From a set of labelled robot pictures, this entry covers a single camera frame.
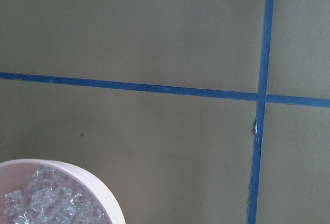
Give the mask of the clear ice cubes pile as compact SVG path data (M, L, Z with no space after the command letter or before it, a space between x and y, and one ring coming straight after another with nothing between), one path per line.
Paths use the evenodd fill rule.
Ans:
M38 166L22 189L4 194L5 223L109 223L96 198L77 180Z

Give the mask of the pink bowl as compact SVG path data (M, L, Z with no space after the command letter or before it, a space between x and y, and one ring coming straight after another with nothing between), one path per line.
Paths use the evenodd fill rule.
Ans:
M44 159L15 159L1 163L1 209L5 207L4 194L23 189L28 176L38 166L55 168L74 178L88 190L102 206L110 223L125 223L121 207L110 189L89 171L60 161Z

